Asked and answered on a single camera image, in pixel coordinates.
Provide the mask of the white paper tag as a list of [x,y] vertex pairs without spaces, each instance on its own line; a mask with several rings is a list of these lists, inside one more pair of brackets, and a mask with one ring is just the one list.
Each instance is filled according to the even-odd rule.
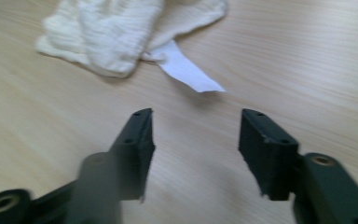
[[208,77],[182,53],[174,40],[146,52],[143,59],[156,63],[169,77],[186,84],[193,91],[225,92],[219,83]]

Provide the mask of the white towel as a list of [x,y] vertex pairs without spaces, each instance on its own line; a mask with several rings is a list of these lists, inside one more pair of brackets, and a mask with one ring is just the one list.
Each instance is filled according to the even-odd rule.
[[149,52],[227,15],[227,0],[61,0],[37,51],[105,77],[127,77]]

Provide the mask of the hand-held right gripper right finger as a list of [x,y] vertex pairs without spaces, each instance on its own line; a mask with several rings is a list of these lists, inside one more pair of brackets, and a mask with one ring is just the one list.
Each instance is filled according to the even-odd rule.
[[297,140],[270,117],[252,109],[242,110],[239,152],[262,195],[272,201],[288,200],[297,150]]

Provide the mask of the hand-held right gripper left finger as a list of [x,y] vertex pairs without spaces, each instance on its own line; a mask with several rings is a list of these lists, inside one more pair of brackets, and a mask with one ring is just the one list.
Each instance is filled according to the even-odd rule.
[[148,172],[154,151],[153,111],[151,108],[134,112],[109,152],[117,164],[120,199],[143,200]]

